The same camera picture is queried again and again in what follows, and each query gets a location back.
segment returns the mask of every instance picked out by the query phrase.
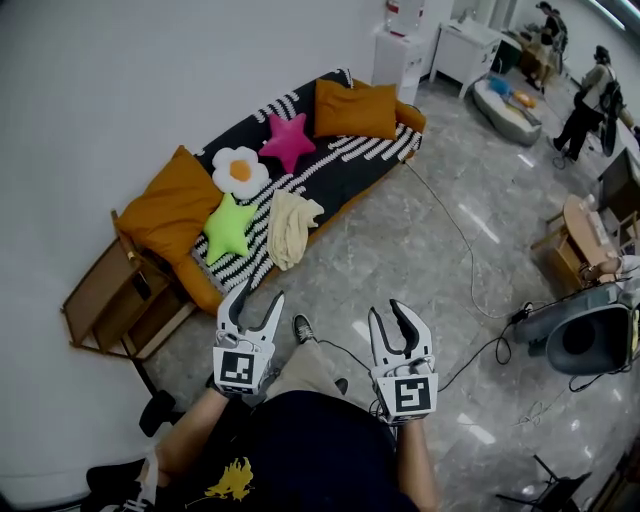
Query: khaki shorts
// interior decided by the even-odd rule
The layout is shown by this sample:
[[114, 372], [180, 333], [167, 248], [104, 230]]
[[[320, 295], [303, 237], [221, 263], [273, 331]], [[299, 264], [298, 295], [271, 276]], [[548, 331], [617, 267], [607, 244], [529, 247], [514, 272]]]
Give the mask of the khaki shorts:
[[553, 47], [551, 45], [541, 44], [535, 55], [541, 66], [555, 67], [553, 53]]
[[267, 389], [267, 400], [289, 391], [315, 391], [344, 400], [330, 374], [330, 362], [324, 357], [320, 345], [307, 341], [296, 348]]

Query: table leg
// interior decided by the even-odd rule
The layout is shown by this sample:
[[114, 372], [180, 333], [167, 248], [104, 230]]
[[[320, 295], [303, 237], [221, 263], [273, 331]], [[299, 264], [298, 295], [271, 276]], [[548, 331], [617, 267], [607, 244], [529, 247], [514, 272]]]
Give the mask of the table leg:
[[551, 224], [553, 221], [558, 220], [560, 217], [562, 217], [562, 212], [558, 213], [557, 215], [554, 215], [553, 217], [551, 217], [550, 219], [547, 219], [545, 222], [547, 224]]

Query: white wall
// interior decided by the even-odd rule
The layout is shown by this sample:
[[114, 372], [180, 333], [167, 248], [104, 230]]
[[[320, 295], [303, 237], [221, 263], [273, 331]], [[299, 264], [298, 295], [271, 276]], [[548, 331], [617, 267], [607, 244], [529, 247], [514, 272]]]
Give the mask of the white wall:
[[[586, 0], [552, 0], [553, 7], [560, 10], [562, 19], [569, 31], [567, 48], [568, 64], [571, 75], [580, 81], [594, 66], [593, 54], [596, 45], [606, 47], [618, 80], [622, 85], [622, 94], [636, 123], [640, 123], [640, 54], [624, 37], [621, 31], [603, 14], [599, 13]], [[526, 23], [544, 23], [542, 11], [535, 8], [536, 2], [520, 0], [514, 15], [516, 27]]]
[[24, 506], [135, 455], [134, 368], [58, 308], [178, 144], [338, 66], [370, 80], [383, 0], [7, 0], [0, 7], [0, 489]]
[[458, 18], [467, 8], [477, 10], [478, 0], [454, 0], [451, 16]]

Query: glossy floor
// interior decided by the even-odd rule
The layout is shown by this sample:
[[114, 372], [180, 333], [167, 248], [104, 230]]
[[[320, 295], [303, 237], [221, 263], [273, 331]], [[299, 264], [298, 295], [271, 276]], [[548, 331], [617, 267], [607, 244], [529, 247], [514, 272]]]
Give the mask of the glossy floor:
[[[512, 85], [525, 88], [517, 73]], [[550, 88], [537, 115], [556, 135], [571, 107], [570, 85]], [[585, 144], [579, 163], [564, 170], [544, 136], [531, 148], [500, 137], [470, 100], [457, 99], [455, 84], [422, 84], [417, 105], [428, 117], [422, 148], [409, 162], [446, 205], [472, 244], [474, 295], [493, 316], [524, 301], [552, 299], [549, 283], [532, 261], [529, 245], [544, 231], [569, 193], [585, 195], [605, 159]], [[441, 381], [446, 382], [505, 320], [478, 311], [470, 297], [471, 254], [445, 210], [406, 166], [396, 168], [311, 246], [303, 261], [269, 281], [247, 302], [243, 320], [257, 325], [277, 291], [287, 303], [278, 332], [276, 366], [295, 347], [292, 314], [312, 320], [319, 337], [338, 343], [372, 364], [366, 340], [371, 306], [383, 311], [391, 336], [389, 298], [413, 307], [428, 323]], [[215, 319], [189, 318], [145, 364], [158, 387], [186, 407], [211, 372]], [[595, 495], [640, 425], [640, 370], [607, 376], [580, 394], [544, 359], [512, 346], [507, 366], [487, 349], [438, 399], [427, 422], [444, 511], [517, 510], [496, 492], [543, 488], [537, 453], [558, 475], [592, 471], [578, 504]], [[374, 395], [367, 373], [343, 352], [323, 345], [335, 376], [349, 379], [348, 397], [368, 407]]]

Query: cream towel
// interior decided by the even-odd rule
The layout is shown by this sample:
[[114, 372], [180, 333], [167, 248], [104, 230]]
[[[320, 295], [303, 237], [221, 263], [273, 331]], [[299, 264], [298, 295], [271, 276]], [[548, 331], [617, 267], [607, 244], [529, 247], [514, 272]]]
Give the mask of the cream towel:
[[313, 218], [322, 213], [324, 208], [313, 200], [282, 190], [275, 191], [269, 214], [267, 250], [281, 270], [289, 270], [302, 259], [309, 228], [317, 226]]

